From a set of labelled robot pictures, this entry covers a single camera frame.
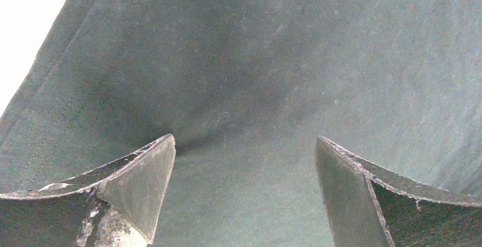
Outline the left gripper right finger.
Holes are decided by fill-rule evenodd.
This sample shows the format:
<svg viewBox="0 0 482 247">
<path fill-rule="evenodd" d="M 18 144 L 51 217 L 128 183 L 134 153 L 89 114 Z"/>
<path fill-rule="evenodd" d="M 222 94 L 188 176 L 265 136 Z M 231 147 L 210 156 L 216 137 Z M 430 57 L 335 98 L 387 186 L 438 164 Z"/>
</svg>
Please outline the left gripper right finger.
<svg viewBox="0 0 482 247">
<path fill-rule="evenodd" d="M 320 137 L 315 165 L 335 246 L 480 246 L 481 199 L 415 181 Z"/>
</svg>

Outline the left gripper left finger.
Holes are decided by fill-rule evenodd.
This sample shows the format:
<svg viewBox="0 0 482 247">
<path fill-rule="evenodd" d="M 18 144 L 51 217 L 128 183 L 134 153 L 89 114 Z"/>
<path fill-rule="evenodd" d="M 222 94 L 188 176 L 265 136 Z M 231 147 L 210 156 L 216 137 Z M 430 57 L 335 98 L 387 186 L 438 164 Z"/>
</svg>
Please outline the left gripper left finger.
<svg viewBox="0 0 482 247">
<path fill-rule="evenodd" d="M 1 195 L 2 246 L 147 246 L 176 155 L 164 135 L 108 164 Z"/>
</svg>

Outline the black t shirt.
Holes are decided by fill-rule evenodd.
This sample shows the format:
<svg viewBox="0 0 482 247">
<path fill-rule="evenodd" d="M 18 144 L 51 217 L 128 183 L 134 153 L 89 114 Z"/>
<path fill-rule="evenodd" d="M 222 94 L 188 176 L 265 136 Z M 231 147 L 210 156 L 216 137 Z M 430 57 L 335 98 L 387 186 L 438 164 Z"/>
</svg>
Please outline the black t shirt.
<svg viewBox="0 0 482 247">
<path fill-rule="evenodd" d="M 171 133 L 156 246 L 331 246 L 318 136 L 481 195 L 481 0 L 66 0 L 1 117 L 1 191 Z"/>
</svg>

